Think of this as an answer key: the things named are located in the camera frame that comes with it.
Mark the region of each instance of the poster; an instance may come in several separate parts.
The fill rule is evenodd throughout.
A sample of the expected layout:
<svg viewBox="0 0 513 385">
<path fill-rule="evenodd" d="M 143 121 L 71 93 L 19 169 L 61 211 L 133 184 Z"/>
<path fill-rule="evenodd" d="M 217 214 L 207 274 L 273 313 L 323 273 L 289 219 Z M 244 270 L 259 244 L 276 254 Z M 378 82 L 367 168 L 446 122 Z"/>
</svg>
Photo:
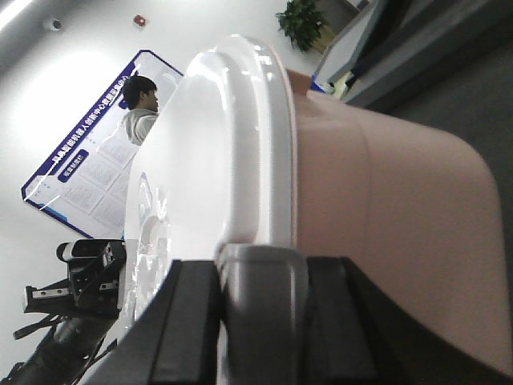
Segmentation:
<svg viewBox="0 0 513 385">
<path fill-rule="evenodd" d="M 85 237 L 121 238 L 128 177 L 138 146 L 119 122 L 128 112 L 124 81 L 132 75 L 157 85 L 160 109 L 182 74 L 151 51 L 140 51 L 22 186 L 22 199 Z"/>
</svg>

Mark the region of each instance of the black hair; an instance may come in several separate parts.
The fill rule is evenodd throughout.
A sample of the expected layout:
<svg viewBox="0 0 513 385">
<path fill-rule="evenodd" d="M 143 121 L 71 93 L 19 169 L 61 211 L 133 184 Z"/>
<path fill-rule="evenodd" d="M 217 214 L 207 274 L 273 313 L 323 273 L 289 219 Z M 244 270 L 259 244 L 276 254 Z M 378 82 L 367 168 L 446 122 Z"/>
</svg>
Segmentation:
<svg viewBox="0 0 513 385">
<path fill-rule="evenodd" d="M 156 91 L 157 86 L 151 79 L 144 76 L 134 75 L 127 80 L 123 85 L 123 98 L 127 102 L 128 109 L 133 110 L 139 102 L 141 91 L 149 94 L 150 91 Z"/>
</svg>

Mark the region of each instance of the green plant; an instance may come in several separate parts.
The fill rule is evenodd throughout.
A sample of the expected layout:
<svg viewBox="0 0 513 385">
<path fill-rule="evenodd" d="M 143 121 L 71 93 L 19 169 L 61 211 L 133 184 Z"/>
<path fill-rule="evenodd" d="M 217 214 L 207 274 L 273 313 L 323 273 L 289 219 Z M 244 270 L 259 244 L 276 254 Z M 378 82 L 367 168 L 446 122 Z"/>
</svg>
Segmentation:
<svg viewBox="0 0 513 385">
<path fill-rule="evenodd" d="M 313 42 L 321 37 L 321 27 L 327 24 L 322 12 L 315 7 L 315 0 L 290 0 L 287 9 L 276 14 L 276 17 L 280 30 L 299 51 L 309 50 Z"/>
</svg>

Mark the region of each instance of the man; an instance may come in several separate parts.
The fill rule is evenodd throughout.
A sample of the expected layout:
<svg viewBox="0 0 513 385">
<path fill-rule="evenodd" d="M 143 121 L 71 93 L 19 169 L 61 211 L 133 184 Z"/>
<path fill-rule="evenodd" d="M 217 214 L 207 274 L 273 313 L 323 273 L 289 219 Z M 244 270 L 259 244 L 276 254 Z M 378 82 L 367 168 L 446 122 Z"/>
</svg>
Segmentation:
<svg viewBox="0 0 513 385">
<path fill-rule="evenodd" d="M 140 146 L 159 114 L 156 96 L 157 86 L 144 76 L 132 76 L 123 86 L 123 97 L 130 110 L 121 121 L 127 130 L 128 139 Z"/>
</svg>

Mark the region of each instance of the gray plastic part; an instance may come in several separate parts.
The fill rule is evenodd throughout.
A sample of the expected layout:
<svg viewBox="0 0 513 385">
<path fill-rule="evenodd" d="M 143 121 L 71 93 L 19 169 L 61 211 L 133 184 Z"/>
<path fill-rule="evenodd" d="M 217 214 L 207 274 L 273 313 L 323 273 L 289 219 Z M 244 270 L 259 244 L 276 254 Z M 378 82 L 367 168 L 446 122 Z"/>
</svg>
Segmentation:
<svg viewBox="0 0 513 385">
<path fill-rule="evenodd" d="M 219 382 L 298 383 L 308 271 L 297 251 L 226 245 L 218 257 L 224 295 Z"/>
</svg>

